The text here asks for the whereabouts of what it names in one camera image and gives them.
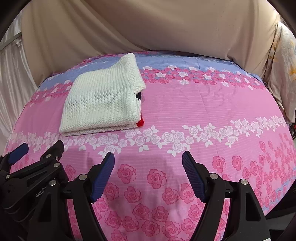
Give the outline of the white knitted sweater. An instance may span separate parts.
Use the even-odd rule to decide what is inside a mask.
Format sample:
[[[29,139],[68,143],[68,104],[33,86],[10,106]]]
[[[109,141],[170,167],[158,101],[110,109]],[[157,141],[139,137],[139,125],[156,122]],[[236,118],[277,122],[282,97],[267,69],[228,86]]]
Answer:
[[[109,68],[79,75],[65,100],[59,132],[75,136],[136,128],[145,88],[132,53]]]

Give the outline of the white satin curtain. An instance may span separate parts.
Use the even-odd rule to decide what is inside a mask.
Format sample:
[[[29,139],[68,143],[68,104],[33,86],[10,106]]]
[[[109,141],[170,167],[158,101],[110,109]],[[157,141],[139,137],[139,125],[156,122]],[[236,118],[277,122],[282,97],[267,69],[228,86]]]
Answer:
[[[19,13],[1,39],[1,152],[25,104],[37,90],[29,69]]]

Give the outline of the pink floral bed sheet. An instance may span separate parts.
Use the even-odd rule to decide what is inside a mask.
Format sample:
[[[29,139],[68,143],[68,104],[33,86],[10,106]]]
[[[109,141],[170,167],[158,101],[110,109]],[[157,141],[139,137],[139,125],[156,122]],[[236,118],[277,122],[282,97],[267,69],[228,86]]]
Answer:
[[[16,121],[6,151],[27,143],[16,171],[57,140],[70,180],[100,163],[115,166],[93,205],[108,240],[189,240],[203,210],[182,166],[182,153],[225,180],[246,179],[264,213],[295,180],[295,147],[287,123],[262,81],[234,63],[205,57],[137,53],[146,88],[144,125],[126,131],[64,137],[63,105],[75,79],[109,68],[120,56],[90,58],[47,78]]]

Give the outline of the floral patterned cloth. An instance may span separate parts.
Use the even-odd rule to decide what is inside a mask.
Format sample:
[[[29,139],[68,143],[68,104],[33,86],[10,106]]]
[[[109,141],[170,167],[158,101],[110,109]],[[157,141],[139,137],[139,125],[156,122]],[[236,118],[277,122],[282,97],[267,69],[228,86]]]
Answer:
[[[295,36],[278,22],[263,81],[285,119],[295,122]]]

